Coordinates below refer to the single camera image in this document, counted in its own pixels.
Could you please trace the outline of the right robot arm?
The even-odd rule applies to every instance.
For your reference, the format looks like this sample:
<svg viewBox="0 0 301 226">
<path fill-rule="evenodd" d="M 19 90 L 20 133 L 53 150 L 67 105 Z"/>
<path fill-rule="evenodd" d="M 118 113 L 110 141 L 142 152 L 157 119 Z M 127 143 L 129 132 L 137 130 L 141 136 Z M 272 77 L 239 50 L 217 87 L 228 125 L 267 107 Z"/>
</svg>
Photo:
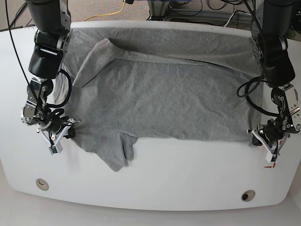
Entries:
<svg viewBox="0 0 301 226">
<path fill-rule="evenodd" d="M 33 78 L 27 86 L 27 101 L 21 119 L 28 126 L 38 125 L 49 143 L 51 153 L 59 152 L 60 140 L 75 137 L 74 124 L 77 119 L 64 116 L 72 89 L 70 75 L 61 68 L 71 38 L 71 14 L 66 0 L 26 1 L 37 31 L 34 37 L 34 51 L 29 64 Z M 63 74 L 68 89 L 65 100 L 60 104 L 48 104 L 52 93 L 53 80 Z"/>
</svg>

